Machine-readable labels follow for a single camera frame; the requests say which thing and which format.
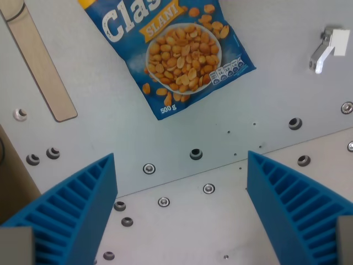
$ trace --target countersunk screw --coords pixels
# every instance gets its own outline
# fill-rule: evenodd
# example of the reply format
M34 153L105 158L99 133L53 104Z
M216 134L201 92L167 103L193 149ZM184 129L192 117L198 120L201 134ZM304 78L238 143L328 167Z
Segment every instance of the countersunk screw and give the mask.
M350 114L351 112L353 112L353 103L352 102L344 103L341 107L341 112L343 114Z
M144 173L151 175L156 171L156 167L153 164L145 164L143 166Z

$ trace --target gray metal surface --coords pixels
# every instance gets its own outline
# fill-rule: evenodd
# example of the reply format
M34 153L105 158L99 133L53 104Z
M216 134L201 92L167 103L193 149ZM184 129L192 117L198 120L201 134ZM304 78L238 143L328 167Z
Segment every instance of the gray metal surface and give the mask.
M109 152L126 195L243 160L248 150L265 153L353 124L353 114L340 111L353 98L353 41L346 57L327 59L320 76L308 68L326 25L353 28L350 0L221 0L258 69L162 121L75 0L26 4L78 111L54 122L1 21L0 123L23 160L40 157L38 166L26 166L42 192ZM12 117L17 108L28 113L23 123ZM297 131L288 128L294 117L303 121ZM51 146L59 159L46 157ZM192 149L202 159L192 160ZM147 163L156 167L150 176Z
M346 149L352 136L349 129L268 156L353 201L353 153ZM297 159L305 153L312 162L300 167ZM279 264L245 190L246 168L247 161L240 161L119 198L126 210L112 210L97 265ZM206 183L215 185L214 193L203 192ZM171 200L170 206L158 206L161 196ZM134 220L132 227L120 224L125 216ZM105 251L116 255L110 263L103 259Z

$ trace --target metal bracket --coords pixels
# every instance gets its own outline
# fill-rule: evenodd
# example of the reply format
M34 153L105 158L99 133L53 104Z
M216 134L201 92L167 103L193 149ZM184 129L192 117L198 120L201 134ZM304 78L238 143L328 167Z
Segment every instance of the metal bracket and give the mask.
M322 72L324 61L332 51L334 56L345 56L349 34L350 30L326 27L322 44L311 56L309 68L319 74Z

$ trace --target peanut bag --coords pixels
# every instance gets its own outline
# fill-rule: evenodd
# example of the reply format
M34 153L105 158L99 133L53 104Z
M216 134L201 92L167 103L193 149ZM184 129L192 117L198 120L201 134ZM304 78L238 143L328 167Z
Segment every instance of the peanut bag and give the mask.
M218 0L79 0L158 120L255 69Z

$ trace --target screw hole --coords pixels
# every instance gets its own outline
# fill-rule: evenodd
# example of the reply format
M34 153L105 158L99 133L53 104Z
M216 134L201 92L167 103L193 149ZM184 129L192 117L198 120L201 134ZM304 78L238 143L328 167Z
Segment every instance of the screw hole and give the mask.
M300 167L306 167L307 165L309 165L311 162L311 158L309 156L301 156L298 158L298 165Z
M26 161L31 166L37 166L40 162L39 157L37 157L36 155L33 155L33 154L28 155L26 157Z
M46 150L46 156L50 159L58 159L60 157L60 152L58 149L51 147Z
M300 129L302 125L303 125L303 121L300 118L293 118L288 123L289 129L293 131Z
M112 261L115 258L114 253L108 251L103 254L103 258L107 261Z
M190 152L190 158L192 160L199 160L202 158L202 151L200 149L192 149Z

